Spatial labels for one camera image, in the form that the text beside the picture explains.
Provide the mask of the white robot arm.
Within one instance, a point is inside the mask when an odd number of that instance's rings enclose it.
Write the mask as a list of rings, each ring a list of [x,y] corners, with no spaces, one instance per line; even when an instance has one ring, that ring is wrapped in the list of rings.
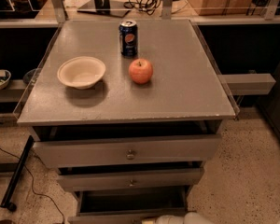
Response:
[[[159,217],[148,217],[141,221],[141,224],[215,224],[206,217],[189,212],[184,216],[163,215]]]

